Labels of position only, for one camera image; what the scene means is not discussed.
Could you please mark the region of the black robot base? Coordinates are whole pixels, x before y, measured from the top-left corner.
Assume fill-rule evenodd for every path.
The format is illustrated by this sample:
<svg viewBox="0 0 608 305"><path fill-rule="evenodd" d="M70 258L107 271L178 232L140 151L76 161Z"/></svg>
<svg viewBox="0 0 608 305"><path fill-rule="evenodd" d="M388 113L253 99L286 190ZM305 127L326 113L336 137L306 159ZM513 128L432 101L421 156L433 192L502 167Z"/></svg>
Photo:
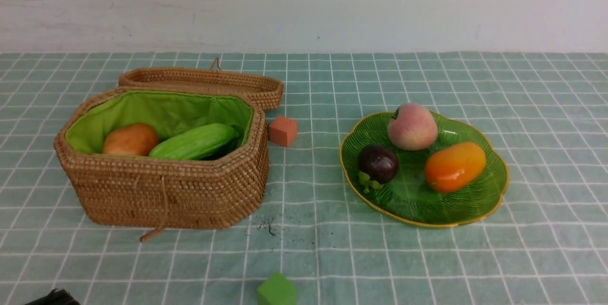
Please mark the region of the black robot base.
<svg viewBox="0 0 608 305"><path fill-rule="evenodd" d="M35 299L26 305L80 305L67 290L54 288L47 295Z"/></svg>

